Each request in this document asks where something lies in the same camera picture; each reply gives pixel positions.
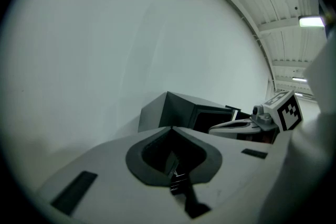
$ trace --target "ceiling beam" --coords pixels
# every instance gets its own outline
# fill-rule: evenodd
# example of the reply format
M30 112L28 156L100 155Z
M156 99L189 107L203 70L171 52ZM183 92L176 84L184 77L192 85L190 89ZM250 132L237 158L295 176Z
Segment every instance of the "ceiling beam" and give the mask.
M274 92L274 95L277 95L279 92L282 92L281 90L278 90L276 92ZM302 100L305 100L305 101L308 101L308 102L312 102L312 103L317 103L316 99L315 99L315 96L313 95L304 95L303 96L296 96L298 99L302 99Z
M307 89L303 89L303 88L297 88L294 86L288 86L288 85L282 85L282 84L277 84L277 88L278 89L282 89L282 90L287 90L287 91L298 91L298 92L302 92L302 93L306 93L306 94L310 94L313 95L312 91L307 90Z
M280 77L280 76L276 76L275 77L275 80L277 81L277 82L290 82L290 83L297 83L297 84L305 84L305 85L307 85L307 83L306 82L304 82L304 81L296 81L296 80L292 80L291 78L286 78L286 77Z
M287 28L299 27L298 18L290 18L284 20L277 20L275 22L259 25L259 31L261 34L273 33L281 31Z
M272 61L274 67L289 67L289 68L307 68L309 62L295 62L295 61Z

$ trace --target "ceiling light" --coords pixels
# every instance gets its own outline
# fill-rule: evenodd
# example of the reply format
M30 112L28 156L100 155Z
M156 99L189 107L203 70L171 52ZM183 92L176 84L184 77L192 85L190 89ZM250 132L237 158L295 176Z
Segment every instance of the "ceiling light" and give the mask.
M301 27L324 27L323 21L319 16L300 17L299 23Z
M306 79L303 79L303 78L292 78L292 80L295 80L295 81L302 81L302 82L307 82Z

